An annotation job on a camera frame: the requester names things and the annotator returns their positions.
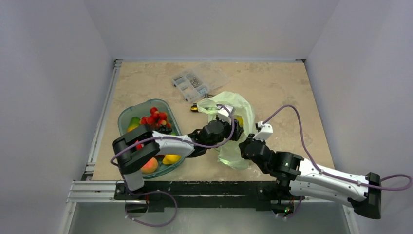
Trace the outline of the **yellow green fake starfruit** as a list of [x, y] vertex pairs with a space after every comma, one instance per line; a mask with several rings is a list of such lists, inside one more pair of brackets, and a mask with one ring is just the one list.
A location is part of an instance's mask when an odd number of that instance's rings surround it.
[[239, 123], [239, 126], [240, 126], [240, 127], [243, 127], [243, 126], [244, 126], [243, 118], [242, 118], [241, 116], [236, 116], [236, 119], [237, 119], [237, 121], [238, 121], [238, 123]]

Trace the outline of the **green plastic bag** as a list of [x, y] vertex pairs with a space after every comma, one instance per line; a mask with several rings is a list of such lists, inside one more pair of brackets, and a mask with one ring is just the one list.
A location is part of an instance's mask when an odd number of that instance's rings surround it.
[[249, 161], [241, 157], [239, 144], [255, 131], [255, 112], [252, 105], [240, 94], [223, 91], [213, 97], [197, 102], [198, 110], [208, 115], [208, 121], [215, 119], [218, 112], [217, 104], [227, 104], [235, 108], [234, 117], [241, 116], [244, 121], [241, 138], [238, 141], [229, 141], [216, 149], [218, 161], [235, 170], [244, 170], [249, 167]]

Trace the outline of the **dark fake grape bunch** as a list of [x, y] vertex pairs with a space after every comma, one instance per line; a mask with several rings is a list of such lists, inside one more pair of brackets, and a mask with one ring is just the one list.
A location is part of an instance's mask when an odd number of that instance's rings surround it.
[[166, 135], [170, 135], [173, 132], [173, 130], [167, 127], [166, 125], [160, 125], [155, 130], [161, 134], [166, 134]]

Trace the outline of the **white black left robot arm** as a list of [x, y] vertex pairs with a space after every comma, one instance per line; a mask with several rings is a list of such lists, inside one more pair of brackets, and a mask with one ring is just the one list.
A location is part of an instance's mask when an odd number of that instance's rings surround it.
[[172, 136], [141, 125], [112, 142], [115, 164], [126, 182], [126, 193], [132, 199], [140, 199], [145, 194], [141, 169], [157, 155], [179, 155], [194, 158], [204, 155], [208, 149], [218, 148], [227, 141], [241, 138], [243, 128], [238, 120], [225, 122], [220, 119], [210, 121], [202, 129], [183, 136]]

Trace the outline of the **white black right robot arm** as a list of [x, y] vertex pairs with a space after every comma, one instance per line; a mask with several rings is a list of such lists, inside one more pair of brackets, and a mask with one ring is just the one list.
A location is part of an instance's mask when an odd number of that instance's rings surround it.
[[341, 203], [360, 216], [381, 219], [381, 185], [376, 173], [352, 175], [323, 166], [291, 152], [275, 152], [264, 141], [249, 136], [239, 144], [241, 157], [255, 163], [263, 174], [276, 178], [279, 198], [310, 196]]

